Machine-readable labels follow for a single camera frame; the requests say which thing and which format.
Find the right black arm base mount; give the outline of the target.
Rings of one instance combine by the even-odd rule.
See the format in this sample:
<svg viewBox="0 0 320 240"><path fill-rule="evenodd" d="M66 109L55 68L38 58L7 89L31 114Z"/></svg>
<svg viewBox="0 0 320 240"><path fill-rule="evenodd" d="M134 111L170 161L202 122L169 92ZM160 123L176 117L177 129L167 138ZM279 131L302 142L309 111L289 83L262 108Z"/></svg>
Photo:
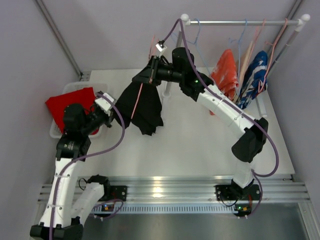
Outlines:
<svg viewBox="0 0 320 240"><path fill-rule="evenodd" d="M241 188L236 184L218 184L215 186L216 198L222 201L248 201L249 196L253 201L260 199L262 191L258 184Z"/></svg>

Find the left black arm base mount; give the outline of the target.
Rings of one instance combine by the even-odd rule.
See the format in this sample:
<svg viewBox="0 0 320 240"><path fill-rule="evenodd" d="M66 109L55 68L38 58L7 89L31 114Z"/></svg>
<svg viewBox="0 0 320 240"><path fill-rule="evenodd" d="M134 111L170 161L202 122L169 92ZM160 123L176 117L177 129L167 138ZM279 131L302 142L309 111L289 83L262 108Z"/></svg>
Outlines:
<svg viewBox="0 0 320 240"><path fill-rule="evenodd" d="M100 198L100 202L119 199L125 202L127 200L128 187L126 185L111 185L104 188L104 194Z"/></svg>

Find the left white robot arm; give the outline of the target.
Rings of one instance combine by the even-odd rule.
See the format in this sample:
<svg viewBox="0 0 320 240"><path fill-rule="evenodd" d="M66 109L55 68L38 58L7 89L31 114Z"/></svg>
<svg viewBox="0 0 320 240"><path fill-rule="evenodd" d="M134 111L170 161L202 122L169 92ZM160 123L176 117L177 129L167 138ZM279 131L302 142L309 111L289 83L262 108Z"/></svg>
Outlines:
<svg viewBox="0 0 320 240"><path fill-rule="evenodd" d="M82 166L90 157L89 138L102 125L111 126L117 113L115 99L108 93L97 92L93 109L86 112L79 103L68 105L63 111L64 128L56 146L55 173L46 208L39 223L30 229L35 240L80 240L85 221L99 200L110 192L109 180L95 175L77 201L73 201Z"/></svg>

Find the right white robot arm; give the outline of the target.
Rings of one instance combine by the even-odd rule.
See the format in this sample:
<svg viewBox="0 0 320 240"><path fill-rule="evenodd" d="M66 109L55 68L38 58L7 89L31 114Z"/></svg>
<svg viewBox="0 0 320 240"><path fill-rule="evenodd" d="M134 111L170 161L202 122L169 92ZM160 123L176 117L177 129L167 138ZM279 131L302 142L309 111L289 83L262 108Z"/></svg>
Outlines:
<svg viewBox="0 0 320 240"><path fill-rule="evenodd" d="M254 183L254 158L267 140L268 121L245 115L207 75L196 69L194 55L185 47L172 51L172 62L164 56L152 56L132 78L134 83L151 86L159 86L163 81L177 83L186 96L213 112L233 131L238 140L231 152L238 162L228 192L239 200L248 195Z"/></svg>

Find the black trousers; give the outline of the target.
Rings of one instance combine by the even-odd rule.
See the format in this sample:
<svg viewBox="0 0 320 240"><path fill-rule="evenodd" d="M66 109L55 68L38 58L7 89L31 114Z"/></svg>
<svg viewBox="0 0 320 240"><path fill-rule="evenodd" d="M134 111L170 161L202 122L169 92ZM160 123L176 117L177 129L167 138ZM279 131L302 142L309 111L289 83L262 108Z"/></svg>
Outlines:
<svg viewBox="0 0 320 240"><path fill-rule="evenodd" d="M139 128L143 135L151 136L157 127L164 125L161 117L162 103L158 89L146 83L131 82L115 104L124 126L130 124Z"/></svg>

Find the red trousers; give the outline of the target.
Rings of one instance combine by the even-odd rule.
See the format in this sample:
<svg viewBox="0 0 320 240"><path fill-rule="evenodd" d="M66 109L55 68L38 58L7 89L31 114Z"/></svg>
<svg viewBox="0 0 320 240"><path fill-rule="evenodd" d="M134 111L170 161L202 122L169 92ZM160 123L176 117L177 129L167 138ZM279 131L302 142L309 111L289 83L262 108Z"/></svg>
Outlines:
<svg viewBox="0 0 320 240"><path fill-rule="evenodd" d="M88 115L95 99L93 87L83 87L79 90L52 96L45 102L45 105L60 130L60 134L62 134L65 126L63 122L65 108L72 104L80 104L83 107L85 114Z"/></svg>

